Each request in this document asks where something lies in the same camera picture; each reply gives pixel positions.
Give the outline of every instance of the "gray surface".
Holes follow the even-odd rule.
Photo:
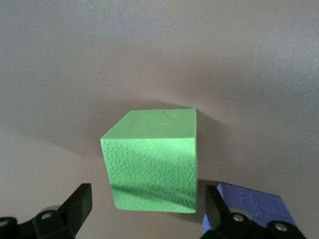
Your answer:
[[[281,196],[318,238],[317,0],[0,3],[1,216],[91,182],[77,238],[198,238],[202,208],[116,210],[99,147],[129,110],[192,107],[199,178]]]

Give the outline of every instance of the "green cube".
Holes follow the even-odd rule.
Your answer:
[[[118,209],[196,212],[196,109],[130,111],[101,146]]]

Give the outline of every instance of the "screw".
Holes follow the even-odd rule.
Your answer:
[[[44,220],[44,219],[50,218],[51,216],[52,216],[51,213],[46,213],[42,215],[41,219]]]
[[[288,231],[288,228],[287,228],[284,224],[282,224],[282,223],[276,223],[276,224],[275,224],[275,227],[276,227],[277,230],[279,230],[279,231],[281,231],[281,232],[286,232],[286,231]]]
[[[235,214],[235,215],[233,216],[233,219],[234,219],[235,221],[237,221],[237,222],[243,222],[243,221],[244,221],[243,216],[242,216],[242,215],[239,215],[239,214]]]
[[[3,227],[3,226],[5,226],[5,225],[7,225],[7,224],[8,224],[7,221],[1,221],[1,222],[0,222],[0,227]]]

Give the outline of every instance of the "blue foam block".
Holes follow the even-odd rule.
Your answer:
[[[270,221],[283,221],[297,227],[279,196],[227,183],[220,183],[217,189],[229,208],[245,210],[262,227],[266,227]],[[203,219],[203,229],[204,233],[211,229],[206,215]]]

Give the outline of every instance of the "cube top face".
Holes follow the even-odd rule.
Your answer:
[[[195,109],[131,111],[101,146],[117,208],[196,212]]]
[[[102,139],[193,138],[196,109],[130,111]]]

